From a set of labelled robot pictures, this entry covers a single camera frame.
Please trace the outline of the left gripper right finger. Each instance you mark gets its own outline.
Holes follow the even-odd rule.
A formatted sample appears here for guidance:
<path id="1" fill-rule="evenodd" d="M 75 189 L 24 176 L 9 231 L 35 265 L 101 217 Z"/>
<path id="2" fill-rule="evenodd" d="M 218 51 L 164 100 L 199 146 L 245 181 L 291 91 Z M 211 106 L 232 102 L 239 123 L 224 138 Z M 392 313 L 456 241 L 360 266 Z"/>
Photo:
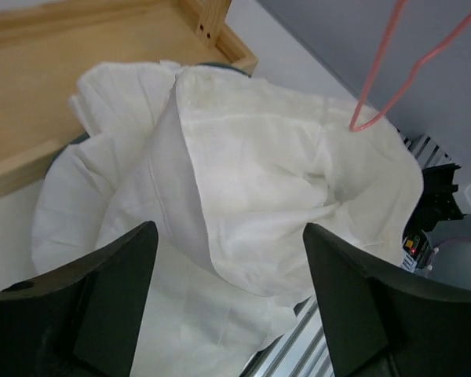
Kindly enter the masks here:
<path id="1" fill-rule="evenodd" d="M 336 376 L 471 376 L 471 291 L 416 276 L 320 225 L 303 232 Z"/>

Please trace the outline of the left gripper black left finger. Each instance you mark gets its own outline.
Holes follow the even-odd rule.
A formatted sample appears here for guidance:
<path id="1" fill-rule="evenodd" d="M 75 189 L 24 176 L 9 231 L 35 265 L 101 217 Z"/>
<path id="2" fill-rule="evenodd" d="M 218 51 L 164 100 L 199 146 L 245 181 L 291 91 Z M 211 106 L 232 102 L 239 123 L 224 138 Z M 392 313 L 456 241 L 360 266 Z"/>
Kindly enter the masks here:
<path id="1" fill-rule="evenodd" d="M 128 376 L 159 236 L 146 221 L 0 291 L 0 376 Z"/>

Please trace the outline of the white pleated blouse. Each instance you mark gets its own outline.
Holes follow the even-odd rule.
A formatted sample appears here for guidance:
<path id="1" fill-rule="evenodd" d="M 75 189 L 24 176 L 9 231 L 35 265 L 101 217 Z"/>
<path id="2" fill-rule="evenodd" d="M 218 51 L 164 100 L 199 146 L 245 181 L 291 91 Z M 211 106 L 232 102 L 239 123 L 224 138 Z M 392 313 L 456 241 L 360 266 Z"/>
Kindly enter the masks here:
<path id="1" fill-rule="evenodd" d="M 103 63 L 78 81 L 70 106 L 87 139 L 45 176 L 32 260 L 47 273 L 145 221 L 159 245 L 135 353 L 134 376 L 238 376 L 269 340 L 266 302 L 224 282 L 179 119 L 171 61 Z"/>

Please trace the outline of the pink hanger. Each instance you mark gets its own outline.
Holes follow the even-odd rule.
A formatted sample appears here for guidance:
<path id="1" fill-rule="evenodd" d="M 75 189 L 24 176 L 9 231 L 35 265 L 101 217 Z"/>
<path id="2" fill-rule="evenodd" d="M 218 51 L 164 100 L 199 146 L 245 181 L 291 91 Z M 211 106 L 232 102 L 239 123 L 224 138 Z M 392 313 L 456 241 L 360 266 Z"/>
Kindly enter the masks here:
<path id="1" fill-rule="evenodd" d="M 435 132 L 471 126 L 471 1 L 394 1 L 349 130 L 385 119 L 410 88 L 404 108 Z"/>

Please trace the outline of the cream white garment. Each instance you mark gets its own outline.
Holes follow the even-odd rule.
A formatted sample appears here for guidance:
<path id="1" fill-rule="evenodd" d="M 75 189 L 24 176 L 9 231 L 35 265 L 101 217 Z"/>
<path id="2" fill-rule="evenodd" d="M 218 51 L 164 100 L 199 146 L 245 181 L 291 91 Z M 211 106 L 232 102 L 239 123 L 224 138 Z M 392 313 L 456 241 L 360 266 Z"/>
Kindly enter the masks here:
<path id="1" fill-rule="evenodd" d="M 308 291 L 308 223 L 402 263 L 423 181 L 390 122 L 352 132 L 351 101 L 207 66 L 183 70 L 175 94 L 222 279 L 265 297 Z"/>

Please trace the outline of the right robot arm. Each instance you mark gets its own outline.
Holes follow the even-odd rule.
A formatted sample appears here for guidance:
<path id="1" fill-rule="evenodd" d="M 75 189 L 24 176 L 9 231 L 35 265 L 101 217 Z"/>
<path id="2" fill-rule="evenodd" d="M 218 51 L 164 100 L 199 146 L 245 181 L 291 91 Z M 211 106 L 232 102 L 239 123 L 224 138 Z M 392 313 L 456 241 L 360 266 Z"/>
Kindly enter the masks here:
<path id="1" fill-rule="evenodd" d="M 462 220 L 471 214 L 471 200 L 455 178 L 461 169 L 457 163 L 447 163 L 422 170 L 423 191 L 405 226 L 404 237 L 431 232 L 441 221 Z"/>

